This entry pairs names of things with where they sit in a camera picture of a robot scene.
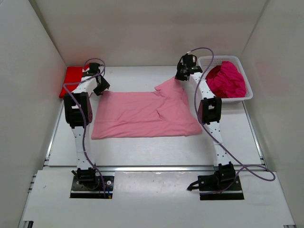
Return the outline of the light pink polo shirt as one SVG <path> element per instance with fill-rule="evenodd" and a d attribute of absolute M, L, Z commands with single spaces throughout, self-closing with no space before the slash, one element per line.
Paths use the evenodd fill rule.
<path fill-rule="evenodd" d="M 111 92 L 101 96 L 91 134 L 105 138 L 192 136 L 202 132 L 188 95 L 171 78 L 153 92 Z"/>

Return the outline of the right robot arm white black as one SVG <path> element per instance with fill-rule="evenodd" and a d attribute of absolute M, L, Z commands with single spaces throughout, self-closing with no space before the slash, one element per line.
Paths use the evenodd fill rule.
<path fill-rule="evenodd" d="M 224 190 L 234 181 L 236 172 L 228 153 L 223 149 L 220 131 L 222 100 L 216 97 L 203 76 L 202 69 L 197 65 L 197 57 L 186 53 L 177 64 L 175 78 L 189 81 L 195 87 L 195 112 L 203 129 L 213 140 L 214 145 L 214 173 L 209 176 L 198 177 L 187 188 L 188 191 L 199 189 L 201 186 L 211 186 L 212 190 Z"/>

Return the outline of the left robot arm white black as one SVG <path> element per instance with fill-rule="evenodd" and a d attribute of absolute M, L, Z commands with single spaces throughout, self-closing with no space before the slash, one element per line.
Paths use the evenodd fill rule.
<path fill-rule="evenodd" d="M 89 128 L 93 120 L 90 95 L 101 95 L 110 87 L 104 79 L 105 63 L 88 60 L 81 68 L 69 67 L 63 83 L 65 120 L 70 126 L 76 144 L 77 167 L 72 173 L 76 182 L 89 191 L 106 192 L 105 180 L 91 153 Z"/>

